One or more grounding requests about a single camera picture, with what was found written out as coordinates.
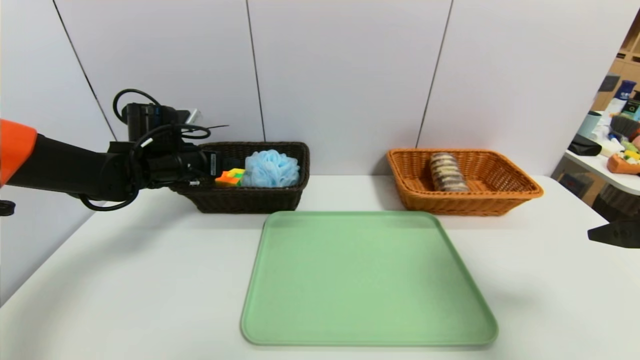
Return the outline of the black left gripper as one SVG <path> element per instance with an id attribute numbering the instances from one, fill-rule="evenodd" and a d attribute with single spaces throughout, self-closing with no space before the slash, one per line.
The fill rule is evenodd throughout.
<path id="1" fill-rule="evenodd" d="M 240 158 L 224 157 L 210 150 L 195 150 L 178 154 L 178 163 L 183 179 L 216 178 L 222 171 L 242 168 Z"/>

